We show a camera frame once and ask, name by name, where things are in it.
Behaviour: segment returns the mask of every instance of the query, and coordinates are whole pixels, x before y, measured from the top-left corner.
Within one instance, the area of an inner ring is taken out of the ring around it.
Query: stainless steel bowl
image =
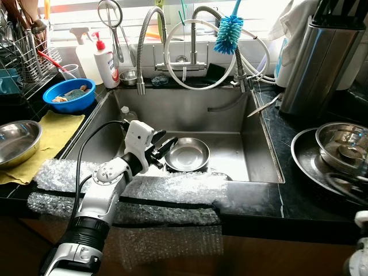
[[[124,85],[134,86],[137,84],[137,72],[136,70],[128,70],[120,73],[120,80]]]
[[[201,140],[180,138],[165,155],[166,165],[175,171],[197,171],[207,168],[209,148]]]
[[[368,152],[368,129],[347,122],[332,122],[317,129],[316,140],[323,160],[348,174],[360,174]]]
[[[42,127],[34,121],[15,121],[0,126],[0,168],[28,160],[40,146]]]

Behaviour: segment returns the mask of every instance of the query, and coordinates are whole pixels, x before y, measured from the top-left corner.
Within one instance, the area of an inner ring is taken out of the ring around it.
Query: white bottle
[[[98,32],[92,34],[97,36],[97,51],[94,53],[97,68],[106,88],[114,88],[120,83],[119,71],[114,64],[113,52],[106,49],[105,43],[99,39]]]
[[[133,120],[138,120],[138,116],[134,111],[130,111],[127,106],[123,106],[121,109],[121,121],[127,120],[128,122],[131,122]]]
[[[79,45],[75,48],[75,52],[83,71],[85,72],[86,78],[94,81],[96,85],[100,85],[103,81],[99,75],[96,61],[91,58],[95,52],[95,46],[92,43],[92,39],[90,38],[88,31],[88,27],[71,28],[69,30],[69,32],[76,36],[78,41]],[[83,35],[85,34],[87,34],[90,40],[83,39]]]

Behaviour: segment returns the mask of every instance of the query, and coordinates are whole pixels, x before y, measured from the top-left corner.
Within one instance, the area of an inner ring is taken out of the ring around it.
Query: granite countertop
[[[279,92],[270,85],[256,87],[260,104],[271,101]],[[329,111],[321,120],[289,117],[281,114],[275,106],[263,111],[285,183],[230,182],[228,197],[231,204],[221,205],[218,202],[216,205],[220,209],[223,234],[355,244],[359,238],[359,228],[354,224],[354,216],[359,208],[334,198],[305,176],[294,163],[290,145],[293,137],[306,128],[329,121],[359,122],[361,114],[357,110],[366,110],[368,102],[365,97],[356,86],[349,91],[342,91],[334,97]],[[357,106],[353,112],[344,108],[352,104]],[[32,185],[35,184],[0,186],[1,214],[37,217],[26,207]]]

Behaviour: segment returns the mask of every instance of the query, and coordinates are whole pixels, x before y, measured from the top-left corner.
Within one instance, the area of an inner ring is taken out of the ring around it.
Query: red pump cap
[[[99,32],[94,32],[92,36],[97,37],[97,42],[96,42],[97,50],[104,50],[106,48],[105,43],[99,39]]]

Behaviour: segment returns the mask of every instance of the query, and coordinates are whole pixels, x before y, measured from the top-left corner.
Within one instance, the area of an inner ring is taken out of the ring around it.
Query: sink basin
[[[86,137],[101,124],[118,120],[119,106],[126,105],[137,113],[139,120],[156,130],[165,129],[165,138],[194,137],[205,142],[210,149],[208,167],[211,171],[227,174],[232,181],[282,183],[282,171],[262,115],[246,118],[256,108],[254,94],[243,96],[226,111],[207,110],[232,102],[239,94],[240,91],[233,88],[146,89],[145,96],[138,95],[135,89],[110,91],[80,139],[62,157],[76,159]],[[82,160],[107,162],[123,155],[124,148],[121,128],[107,126],[88,143]]]

